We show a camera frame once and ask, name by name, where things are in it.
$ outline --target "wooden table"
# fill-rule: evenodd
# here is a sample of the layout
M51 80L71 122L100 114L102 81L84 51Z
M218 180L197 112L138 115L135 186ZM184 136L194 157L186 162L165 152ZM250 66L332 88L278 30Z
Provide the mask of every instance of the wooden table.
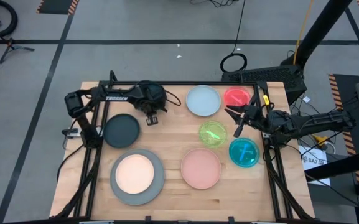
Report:
M82 88L97 86L97 82L83 82ZM193 86L165 86L164 88L177 95L182 106L167 103L168 113L158 114L159 124L147 126L145 115L134 109L129 103L112 102L108 118L127 113L136 117L141 125L139 139L131 149L147 149L159 156L166 170L166 181L161 193L151 202L130 206L120 202L110 187L110 172L115 160L126 150L113 149L106 143L103 145L98 181L96 184L95 200L93 203L92 220L144 220L150 215L152 220L193 220L193 221L225 221L234 216L236 221L273 221L273 205L271 191L268 184L268 173L262 156L252 168L242 168L235 165L229 158L228 148L235 132L236 125L224 111L222 103L220 110L210 117L193 115L186 107L185 97ZM228 86L213 86L221 96ZM250 93L253 88L244 87ZM289 111L286 94L282 83L268 83L271 101L275 109ZM198 147L205 147L199 140L198 129L203 122L219 121L228 131L228 139L224 145L212 151L219 157L222 166L221 179L207 190L197 190L185 183L180 174L180 162L186 152ZM261 133L249 126L245 126L240 137L252 139L263 152ZM82 144L79 138L67 143L68 156ZM297 141L292 140L289 145L298 148ZM305 209L314 216L309 190L305 180L299 153L287 147L281 149L284 171L290 192ZM71 199L78 188L85 150L70 158L63 166L57 184L54 202L50 211L56 215ZM285 217L282 194L277 189L281 214ZM85 214L88 192L84 193L81 214Z

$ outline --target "light blue plate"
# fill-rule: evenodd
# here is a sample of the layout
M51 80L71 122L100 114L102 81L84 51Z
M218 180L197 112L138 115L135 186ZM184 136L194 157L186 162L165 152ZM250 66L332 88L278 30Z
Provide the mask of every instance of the light blue plate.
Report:
M210 86L195 86L187 93L186 105L193 114L211 116L221 107L221 96Z

